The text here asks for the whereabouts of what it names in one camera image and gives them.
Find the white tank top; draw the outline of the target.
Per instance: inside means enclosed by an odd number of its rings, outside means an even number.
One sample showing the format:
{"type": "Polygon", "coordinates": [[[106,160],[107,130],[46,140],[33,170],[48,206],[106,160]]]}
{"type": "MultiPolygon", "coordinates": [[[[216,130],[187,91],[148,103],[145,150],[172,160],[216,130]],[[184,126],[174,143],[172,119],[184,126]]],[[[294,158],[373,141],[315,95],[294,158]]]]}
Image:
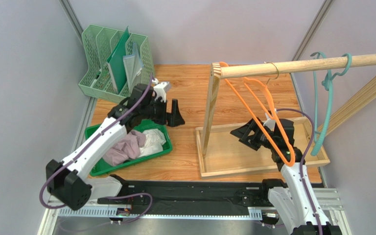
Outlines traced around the white tank top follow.
{"type": "Polygon", "coordinates": [[[143,131],[145,135],[145,143],[140,147],[140,155],[138,158],[157,154],[163,151],[163,145],[166,143],[165,135],[159,129],[149,129],[143,131]]]}

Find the orange velvet hanger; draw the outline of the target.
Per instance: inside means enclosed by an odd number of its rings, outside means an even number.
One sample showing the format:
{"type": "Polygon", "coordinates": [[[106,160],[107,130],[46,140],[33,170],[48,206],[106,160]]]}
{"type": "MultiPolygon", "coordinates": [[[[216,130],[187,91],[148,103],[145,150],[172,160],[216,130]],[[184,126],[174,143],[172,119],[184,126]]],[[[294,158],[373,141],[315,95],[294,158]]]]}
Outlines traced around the orange velvet hanger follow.
{"type": "Polygon", "coordinates": [[[248,77],[243,77],[243,84],[244,86],[248,89],[248,91],[252,94],[252,96],[255,98],[255,100],[258,102],[258,104],[261,106],[261,108],[264,110],[265,114],[268,116],[270,120],[275,121],[275,123],[278,125],[281,133],[282,140],[284,140],[286,147],[287,147],[287,153],[289,154],[290,158],[288,159],[286,157],[286,154],[283,154],[280,147],[276,144],[274,141],[273,137],[269,135],[269,132],[264,128],[264,125],[260,123],[258,120],[257,116],[254,114],[252,109],[249,107],[249,105],[246,103],[246,101],[243,99],[243,97],[239,94],[239,92],[234,88],[232,83],[225,78],[224,81],[228,84],[228,86],[233,90],[233,92],[237,95],[237,97],[240,99],[242,104],[245,106],[245,108],[248,110],[250,115],[252,116],[252,119],[256,122],[258,125],[259,129],[262,131],[266,139],[269,141],[270,146],[275,150],[275,152],[279,155],[281,162],[286,164],[289,167],[292,167],[295,163],[296,160],[296,154],[293,149],[293,145],[290,144],[289,142],[289,137],[286,134],[286,131],[284,130],[284,127],[282,126],[281,120],[279,119],[277,115],[277,110],[274,105],[273,97],[270,93],[270,91],[267,88],[267,85],[262,83],[258,79],[254,78],[248,78],[248,77]],[[252,91],[252,89],[249,87],[249,84],[252,84],[256,86],[264,95],[268,107],[266,108],[264,104],[260,101],[260,99],[255,95],[255,93],[252,91]]]}

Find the mauve tank top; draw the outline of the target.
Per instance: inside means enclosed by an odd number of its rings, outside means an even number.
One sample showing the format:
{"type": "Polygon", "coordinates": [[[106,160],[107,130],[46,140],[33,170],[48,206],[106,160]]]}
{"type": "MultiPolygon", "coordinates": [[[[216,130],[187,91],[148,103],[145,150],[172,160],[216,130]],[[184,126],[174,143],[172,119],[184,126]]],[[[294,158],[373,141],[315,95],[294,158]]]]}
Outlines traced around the mauve tank top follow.
{"type": "Polygon", "coordinates": [[[146,135],[132,130],[124,138],[115,143],[102,157],[111,166],[117,166],[127,160],[134,160],[141,155],[140,148],[144,147],[146,135]]]}

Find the teal hanger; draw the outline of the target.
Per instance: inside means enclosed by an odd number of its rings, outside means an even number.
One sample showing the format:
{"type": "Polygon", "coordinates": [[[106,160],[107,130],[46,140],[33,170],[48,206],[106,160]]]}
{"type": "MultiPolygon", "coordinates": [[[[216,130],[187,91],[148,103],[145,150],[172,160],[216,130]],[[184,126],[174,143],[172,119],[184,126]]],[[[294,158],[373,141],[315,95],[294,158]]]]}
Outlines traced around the teal hanger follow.
{"type": "MultiPolygon", "coordinates": [[[[310,55],[313,57],[313,59],[325,59],[326,55],[321,52],[314,52],[310,55]]],[[[311,151],[311,156],[316,156],[319,151],[321,150],[321,147],[323,145],[323,142],[325,140],[325,137],[327,135],[327,130],[330,123],[331,118],[331,112],[332,112],[332,105],[333,105],[333,96],[334,96],[334,89],[333,89],[333,79],[337,76],[343,76],[347,73],[349,68],[351,67],[351,63],[353,61],[353,57],[350,53],[345,53],[342,55],[342,57],[347,58],[347,62],[345,65],[345,68],[342,72],[336,72],[332,73],[331,69],[328,69],[325,75],[325,78],[323,81],[321,81],[321,85],[324,87],[324,89],[328,92],[328,101],[327,101],[327,107],[326,107],[326,115],[325,120],[323,123],[323,127],[321,131],[316,131],[314,129],[313,132],[313,143],[314,147],[311,151]]],[[[314,84],[314,117],[315,121],[314,124],[317,124],[318,121],[318,88],[317,88],[317,74],[315,71],[313,71],[313,84],[314,84]]]]}

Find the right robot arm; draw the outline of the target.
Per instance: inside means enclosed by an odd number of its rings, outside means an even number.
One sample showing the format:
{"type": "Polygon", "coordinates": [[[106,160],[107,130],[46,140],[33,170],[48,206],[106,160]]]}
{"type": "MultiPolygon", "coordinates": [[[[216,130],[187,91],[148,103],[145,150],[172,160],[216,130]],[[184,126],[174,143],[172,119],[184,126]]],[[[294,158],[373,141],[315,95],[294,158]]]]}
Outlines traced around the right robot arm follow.
{"type": "Polygon", "coordinates": [[[287,147],[294,144],[294,131],[294,122],[282,118],[273,129],[260,119],[250,119],[230,133],[255,151],[261,147],[271,151],[285,180],[264,180],[262,186],[290,235],[340,235],[340,227],[330,222],[318,203],[303,153],[297,147],[287,147]]]}

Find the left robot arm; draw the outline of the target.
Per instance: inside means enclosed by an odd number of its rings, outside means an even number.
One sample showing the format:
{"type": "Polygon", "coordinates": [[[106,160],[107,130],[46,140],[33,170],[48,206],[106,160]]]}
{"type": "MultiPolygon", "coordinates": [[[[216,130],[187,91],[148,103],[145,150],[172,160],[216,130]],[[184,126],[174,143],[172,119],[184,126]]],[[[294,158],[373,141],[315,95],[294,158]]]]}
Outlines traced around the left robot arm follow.
{"type": "Polygon", "coordinates": [[[74,211],[89,200],[117,196],[122,188],[117,177],[88,178],[88,175],[107,151],[144,119],[170,127],[185,124],[177,99],[172,100],[171,112],[166,111],[166,94],[170,88],[168,81],[137,84],[130,97],[112,108],[96,132],[80,147],[59,162],[51,160],[46,165],[47,180],[39,193],[41,204],[51,207],[43,200],[44,191],[62,202],[62,207],[74,211]]]}

